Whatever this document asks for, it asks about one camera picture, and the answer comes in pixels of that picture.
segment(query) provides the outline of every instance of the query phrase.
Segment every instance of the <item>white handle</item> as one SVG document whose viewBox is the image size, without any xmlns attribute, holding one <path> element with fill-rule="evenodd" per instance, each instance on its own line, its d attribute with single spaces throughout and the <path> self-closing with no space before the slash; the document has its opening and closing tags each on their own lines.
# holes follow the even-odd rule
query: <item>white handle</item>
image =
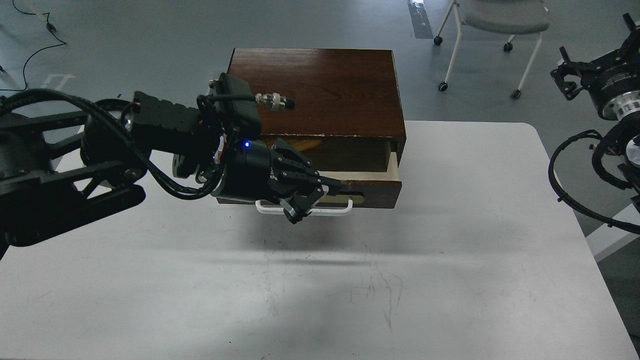
<svg viewBox="0 0 640 360">
<path fill-rule="evenodd" d="M 263 206 L 262 201 L 258 200 L 255 202 L 255 208 L 258 209 L 258 212 L 261 214 L 267 215 L 284 215 L 284 208 L 280 206 Z M 324 209 L 324 208 L 313 208 L 311 209 L 310 216 L 314 217 L 343 217 L 351 212 L 353 209 L 353 199 L 349 198 L 349 202 L 347 203 L 347 207 L 344 209 Z"/>
</svg>

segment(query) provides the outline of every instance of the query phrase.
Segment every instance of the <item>drawer front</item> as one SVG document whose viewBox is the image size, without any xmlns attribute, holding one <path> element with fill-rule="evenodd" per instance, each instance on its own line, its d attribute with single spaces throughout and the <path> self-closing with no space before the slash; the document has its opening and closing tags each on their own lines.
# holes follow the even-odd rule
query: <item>drawer front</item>
<svg viewBox="0 0 640 360">
<path fill-rule="evenodd" d="M 346 206 L 349 195 L 353 196 L 354 208 L 376 208 L 393 209 L 402 189 L 401 181 L 366 181 L 353 180 L 342 181 L 343 189 L 341 196 L 327 200 L 321 199 L 318 206 L 341 207 Z M 220 204 L 251 204 L 252 202 L 241 202 L 218 198 Z"/>
</svg>

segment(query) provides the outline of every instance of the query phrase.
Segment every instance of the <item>gray floor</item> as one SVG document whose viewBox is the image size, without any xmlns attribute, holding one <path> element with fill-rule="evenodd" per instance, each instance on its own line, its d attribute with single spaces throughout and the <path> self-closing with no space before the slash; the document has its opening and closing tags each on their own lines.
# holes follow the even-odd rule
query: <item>gray floor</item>
<svg viewBox="0 0 640 360">
<path fill-rule="evenodd" d="M 448 2 L 425 1 L 434 33 Z M 463 28 L 450 87 L 440 93 L 436 86 L 447 70 L 455 25 L 451 21 L 445 27 L 441 47 L 434 47 L 431 39 L 415 38 L 407 0 L 33 3 L 52 12 L 50 20 L 68 45 L 31 60 L 27 67 L 31 87 L 40 87 L 50 74 L 72 74 L 62 91 L 91 100 L 118 94 L 130 99 L 134 90 L 143 90 L 194 105 L 207 80 L 227 68 L 234 47 L 392 49 L 406 120 L 526 122 L 537 129 L 549 153 L 571 135 L 587 129 L 604 133 L 612 126 L 597 117 L 586 93 L 567 102 L 558 92 L 549 76 L 560 59 L 558 48 L 565 45 L 573 60 L 590 61 L 617 49 L 626 38 L 623 13 L 640 20 L 637 1 L 548 0 L 552 25 L 544 34 L 522 97 L 514 101 L 509 94 L 533 49 L 533 35 L 516 38 L 515 49 L 504 53 L 505 36 Z M 27 9 L 23 0 L 17 4 Z M 0 65 L 7 70 L 0 74 L 0 87 L 21 87 L 24 60 L 56 41 L 40 19 L 18 13 L 8 0 L 0 3 L 0 24 Z M 63 104 L 39 104 L 21 113 L 35 116 L 65 110 L 70 108 Z M 409 134 L 408 141 L 420 139 Z M 557 174 L 577 199 L 613 216 L 635 194 L 601 182 L 591 169 L 587 146 L 585 142 L 568 149 L 558 160 Z M 609 160 L 616 164 L 616 159 Z M 600 225 L 577 217 L 585 234 Z"/>
</svg>

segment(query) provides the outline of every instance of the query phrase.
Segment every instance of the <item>black robotic arm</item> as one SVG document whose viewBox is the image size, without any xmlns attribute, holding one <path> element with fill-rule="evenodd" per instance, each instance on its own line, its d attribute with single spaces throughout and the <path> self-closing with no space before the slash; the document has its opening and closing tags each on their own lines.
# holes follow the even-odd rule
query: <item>black robotic arm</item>
<svg viewBox="0 0 640 360">
<path fill-rule="evenodd" d="M 0 258 L 10 245 L 52 238 L 140 204 L 135 182 L 147 171 L 169 194 L 184 200 L 213 195 L 281 203 L 295 224 L 340 181 L 320 176 L 312 162 L 282 139 L 269 148 L 259 140 L 256 104 L 293 108 L 279 94 L 251 93 L 247 82 L 222 74 L 212 92 L 187 108 L 135 92 L 134 100 L 90 102 L 46 89 L 26 90 L 0 102 Z M 27 118 L 13 110 L 43 101 L 66 101 L 81 111 Z M 119 119 L 110 111 L 119 111 Z M 84 125 L 58 143 L 43 132 Z M 84 167 L 56 172 L 51 160 L 80 149 Z M 152 150 L 174 154 L 173 176 L 195 175 L 200 188 L 176 183 L 150 160 Z M 83 189 L 74 182 L 89 179 Z M 107 193 L 91 197 L 98 185 Z"/>
</svg>

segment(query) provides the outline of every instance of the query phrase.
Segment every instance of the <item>white table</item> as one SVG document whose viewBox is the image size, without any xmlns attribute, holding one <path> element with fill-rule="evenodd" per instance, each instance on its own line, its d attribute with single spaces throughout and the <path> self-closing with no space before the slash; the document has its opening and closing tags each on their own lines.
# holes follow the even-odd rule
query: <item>white table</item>
<svg viewBox="0 0 640 360">
<path fill-rule="evenodd" d="M 137 208 L 10 248 L 0 358 L 637 359 L 531 126 L 407 133 L 394 210 L 290 225 L 147 176 Z"/>
</svg>

